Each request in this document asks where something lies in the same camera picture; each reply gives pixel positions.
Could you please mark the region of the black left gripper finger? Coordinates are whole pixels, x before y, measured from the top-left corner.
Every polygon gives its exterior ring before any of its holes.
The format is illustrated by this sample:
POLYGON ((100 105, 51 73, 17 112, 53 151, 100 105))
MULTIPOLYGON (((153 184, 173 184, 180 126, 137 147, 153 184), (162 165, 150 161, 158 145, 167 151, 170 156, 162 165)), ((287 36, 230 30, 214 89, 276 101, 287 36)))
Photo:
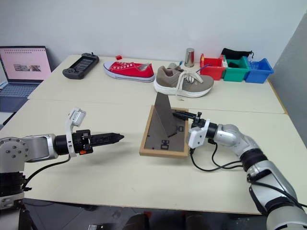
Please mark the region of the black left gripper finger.
POLYGON ((92 139, 94 140, 121 140, 124 136, 119 133, 104 133, 104 134, 94 134, 92 139))
POLYGON ((109 145, 109 144, 115 144, 119 142, 121 139, 92 139, 92 146, 103 146, 103 145, 109 145))

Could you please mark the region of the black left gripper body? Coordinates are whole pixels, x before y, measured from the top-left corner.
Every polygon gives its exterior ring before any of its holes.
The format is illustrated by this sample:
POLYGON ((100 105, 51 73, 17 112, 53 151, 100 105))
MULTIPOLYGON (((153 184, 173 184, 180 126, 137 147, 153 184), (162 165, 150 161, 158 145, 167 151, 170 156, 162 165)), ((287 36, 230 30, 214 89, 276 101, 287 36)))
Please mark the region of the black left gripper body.
POLYGON ((72 141, 75 153, 85 155, 93 153, 93 146, 91 144, 92 136, 89 129, 77 130, 72 134, 72 141))

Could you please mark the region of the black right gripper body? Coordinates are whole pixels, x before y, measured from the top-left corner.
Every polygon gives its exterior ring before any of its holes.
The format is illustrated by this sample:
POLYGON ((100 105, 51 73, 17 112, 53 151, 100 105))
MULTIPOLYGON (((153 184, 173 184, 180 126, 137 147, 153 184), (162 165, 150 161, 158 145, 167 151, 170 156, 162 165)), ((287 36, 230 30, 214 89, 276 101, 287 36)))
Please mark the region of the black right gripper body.
POLYGON ((199 128, 203 128, 206 124, 206 120, 201 118, 202 112, 197 112, 196 115, 193 115, 193 122, 191 124, 191 128, 194 127, 199 127, 199 128))

